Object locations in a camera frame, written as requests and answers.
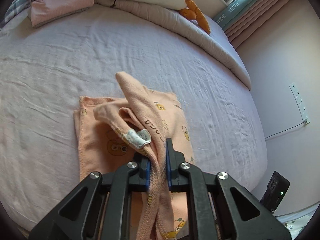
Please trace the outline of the peach cartoon print garment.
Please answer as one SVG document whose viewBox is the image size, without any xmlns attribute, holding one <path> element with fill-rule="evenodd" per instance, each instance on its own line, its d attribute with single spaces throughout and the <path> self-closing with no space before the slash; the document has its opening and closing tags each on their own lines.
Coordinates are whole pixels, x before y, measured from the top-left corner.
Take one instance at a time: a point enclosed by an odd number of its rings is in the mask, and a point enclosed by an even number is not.
<svg viewBox="0 0 320 240">
<path fill-rule="evenodd" d="M 172 140 L 187 162 L 194 161 L 187 121 L 174 93 L 148 89 L 126 72 L 116 80 L 123 98 L 82 96 L 74 112 L 80 178 L 114 172 L 135 153 L 149 158 L 151 185 L 132 194 L 131 239 L 180 239 L 188 234 L 185 193 L 171 193 L 165 168 L 165 141 Z"/>
</svg>

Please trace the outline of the black device with green light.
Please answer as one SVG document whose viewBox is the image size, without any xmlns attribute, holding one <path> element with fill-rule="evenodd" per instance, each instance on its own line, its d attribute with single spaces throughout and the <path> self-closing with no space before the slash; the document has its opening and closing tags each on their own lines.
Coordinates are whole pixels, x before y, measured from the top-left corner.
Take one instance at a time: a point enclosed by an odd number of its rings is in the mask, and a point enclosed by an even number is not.
<svg viewBox="0 0 320 240">
<path fill-rule="evenodd" d="M 274 213 L 290 187 L 290 182 L 277 171 L 274 171 L 260 203 Z"/>
</svg>

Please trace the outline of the lilac bed sheet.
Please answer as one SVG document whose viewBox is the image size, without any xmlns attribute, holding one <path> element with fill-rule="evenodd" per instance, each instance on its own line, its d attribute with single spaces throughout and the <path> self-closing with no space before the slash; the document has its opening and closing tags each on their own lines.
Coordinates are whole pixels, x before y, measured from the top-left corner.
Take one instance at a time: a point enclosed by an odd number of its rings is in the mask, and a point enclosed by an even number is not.
<svg viewBox="0 0 320 240">
<path fill-rule="evenodd" d="M 1 31 L 1 203 L 31 230 L 79 182 L 73 112 L 81 96 L 121 97 L 125 71 L 173 92 L 196 165 L 254 189 L 267 168 L 248 72 L 210 21 L 214 55 L 129 12 L 94 5 L 33 28 L 23 11 Z"/>
</svg>

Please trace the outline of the beige rolled quilt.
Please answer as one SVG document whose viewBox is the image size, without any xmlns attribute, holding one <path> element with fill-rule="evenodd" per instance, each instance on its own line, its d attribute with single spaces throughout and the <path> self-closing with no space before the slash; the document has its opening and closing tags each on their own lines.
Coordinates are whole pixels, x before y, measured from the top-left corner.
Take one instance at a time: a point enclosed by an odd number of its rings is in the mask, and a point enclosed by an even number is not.
<svg viewBox="0 0 320 240">
<path fill-rule="evenodd" d="M 128 0 L 94 0 L 94 2 L 129 12 L 188 39 L 228 68 L 248 89 L 252 88 L 250 76 L 239 54 L 230 44 L 225 32 L 213 20 L 209 20 L 213 31 L 207 34 L 178 12 L 159 5 Z"/>
</svg>

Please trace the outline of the pink curtain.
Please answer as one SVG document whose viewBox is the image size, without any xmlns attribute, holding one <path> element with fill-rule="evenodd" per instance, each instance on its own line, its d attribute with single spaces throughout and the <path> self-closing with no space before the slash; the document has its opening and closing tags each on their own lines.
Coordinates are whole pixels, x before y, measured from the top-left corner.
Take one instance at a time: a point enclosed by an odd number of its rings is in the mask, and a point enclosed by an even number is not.
<svg viewBox="0 0 320 240">
<path fill-rule="evenodd" d="M 238 48 L 290 0 L 234 0 L 213 20 Z"/>
</svg>

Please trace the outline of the pink folded garment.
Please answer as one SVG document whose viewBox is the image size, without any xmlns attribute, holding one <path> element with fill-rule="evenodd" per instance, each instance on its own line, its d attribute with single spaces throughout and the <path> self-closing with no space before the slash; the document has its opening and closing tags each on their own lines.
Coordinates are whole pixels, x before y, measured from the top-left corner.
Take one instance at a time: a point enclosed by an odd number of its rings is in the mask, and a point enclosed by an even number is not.
<svg viewBox="0 0 320 240">
<path fill-rule="evenodd" d="M 94 4 L 94 0 L 36 0 L 31 4 L 29 18 L 31 25 L 38 28 L 44 24 L 84 11 Z"/>
</svg>

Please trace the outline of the plaid pillow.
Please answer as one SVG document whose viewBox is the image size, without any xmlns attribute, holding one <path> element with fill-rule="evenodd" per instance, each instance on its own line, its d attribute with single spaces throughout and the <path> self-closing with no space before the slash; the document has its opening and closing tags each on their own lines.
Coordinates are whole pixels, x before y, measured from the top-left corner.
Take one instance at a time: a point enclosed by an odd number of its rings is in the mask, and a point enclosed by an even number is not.
<svg viewBox="0 0 320 240">
<path fill-rule="evenodd" d="M 4 19 L 1 22 L 1 29 L 12 20 L 16 15 L 18 15 L 23 10 L 29 8 L 31 3 L 35 0 L 13 0 L 7 12 L 4 14 Z"/>
</svg>

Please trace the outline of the white wall power strip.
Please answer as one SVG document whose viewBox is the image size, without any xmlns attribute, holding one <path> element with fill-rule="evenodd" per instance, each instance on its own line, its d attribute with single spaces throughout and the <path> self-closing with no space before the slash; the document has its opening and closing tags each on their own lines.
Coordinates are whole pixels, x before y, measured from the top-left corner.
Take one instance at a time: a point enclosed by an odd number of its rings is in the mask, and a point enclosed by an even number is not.
<svg viewBox="0 0 320 240">
<path fill-rule="evenodd" d="M 295 98 L 296 104 L 298 106 L 300 115 L 303 120 L 303 124 L 305 124 L 305 125 L 309 124 L 310 117 L 309 117 L 308 111 L 306 109 L 306 106 L 305 106 L 305 103 L 304 103 L 304 100 L 302 98 L 302 95 L 300 93 L 299 88 L 297 87 L 297 85 L 295 83 L 291 83 L 291 85 L 289 85 L 289 88 Z"/>
</svg>

